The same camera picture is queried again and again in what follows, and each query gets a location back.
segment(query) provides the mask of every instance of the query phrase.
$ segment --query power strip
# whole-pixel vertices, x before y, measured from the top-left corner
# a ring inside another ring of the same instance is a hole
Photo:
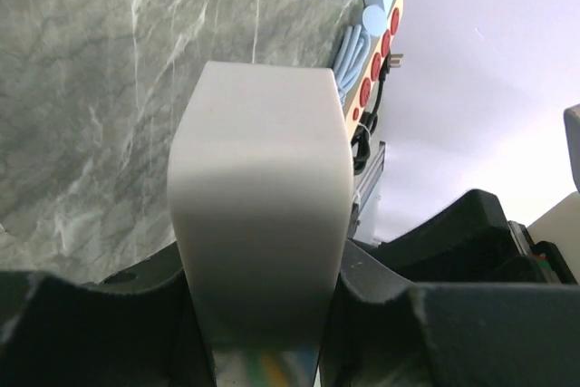
[[[372,90],[379,79],[382,62],[391,49],[392,39],[399,30],[399,23],[402,19],[403,0],[394,0],[391,13],[388,18],[387,31],[381,38],[373,42],[371,54],[366,62],[364,74],[353,89],[348,93],[344,101],[343,114],[344,123],[348,137],[351,139],[356,130],[356,126],[363,115],[364,108],[371,99]]]

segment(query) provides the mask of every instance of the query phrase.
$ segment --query black cable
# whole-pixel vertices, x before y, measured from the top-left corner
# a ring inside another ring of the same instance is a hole
[[[379,89],[372,111],[365,111],[359,119],[359,124],[354,131],[351,146],[357,146],[356,154],[353,156],[354,175],[362,174],[366,168],[366,163],[371,158],[371,137],[379,124],[379,108],[381,107],[382,90],[384,81],[391,70],[391,51],[387,53],[379,72]]]

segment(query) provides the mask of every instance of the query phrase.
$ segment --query white foam block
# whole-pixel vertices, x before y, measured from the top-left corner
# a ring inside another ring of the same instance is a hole
[[[171,146],[168,195],[210,346],[320,339],[353,197],[330,69],[208,63]]]

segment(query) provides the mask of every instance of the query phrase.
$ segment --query white wall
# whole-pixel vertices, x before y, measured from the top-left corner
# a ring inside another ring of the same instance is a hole
[[[575,190],[562,113],[580,102],[580,0],[405,0],[394,49],[378,238],[470,188],[525,224]]]

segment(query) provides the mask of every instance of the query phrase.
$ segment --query marble surface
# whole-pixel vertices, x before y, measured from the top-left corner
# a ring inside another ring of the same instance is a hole
[[[205,62],[330,66],[360,6],[0,0],[0,268],[99,281],[166,246],[169,145]]]

